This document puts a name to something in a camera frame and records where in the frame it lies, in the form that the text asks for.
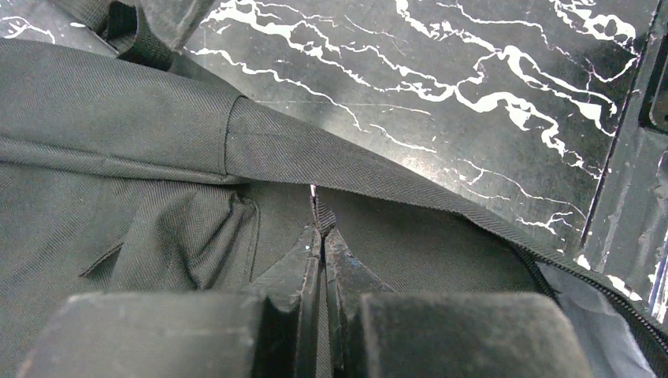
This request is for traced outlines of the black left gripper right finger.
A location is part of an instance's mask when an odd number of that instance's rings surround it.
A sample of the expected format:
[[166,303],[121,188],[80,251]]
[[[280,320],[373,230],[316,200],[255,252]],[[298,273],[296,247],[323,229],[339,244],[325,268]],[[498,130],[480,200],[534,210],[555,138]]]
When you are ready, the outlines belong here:
[[535,293],[398,293],[338,231],[323,243],[335,377],[589,377],[557,304]]

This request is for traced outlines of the black backpack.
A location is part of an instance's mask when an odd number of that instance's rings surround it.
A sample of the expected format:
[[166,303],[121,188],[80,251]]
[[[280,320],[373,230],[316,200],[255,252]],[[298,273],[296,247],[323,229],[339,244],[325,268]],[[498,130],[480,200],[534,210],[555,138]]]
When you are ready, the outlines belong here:
[[86,294],[237,292],[321,237],[398,293],[535,293],[589,377],[664,377],[667,331],[574,261],[378,154],[258,104],[176,49],[203,1],[59,1],[113,49],[1,41],[1,374]]

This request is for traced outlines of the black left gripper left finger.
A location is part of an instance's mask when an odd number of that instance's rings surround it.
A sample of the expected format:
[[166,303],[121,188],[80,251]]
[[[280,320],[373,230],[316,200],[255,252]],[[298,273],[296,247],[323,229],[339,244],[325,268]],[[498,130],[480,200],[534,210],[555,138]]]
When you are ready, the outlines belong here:
[[47,322],[19,377],[312,377],[321,237],[237,292],[86,294]]

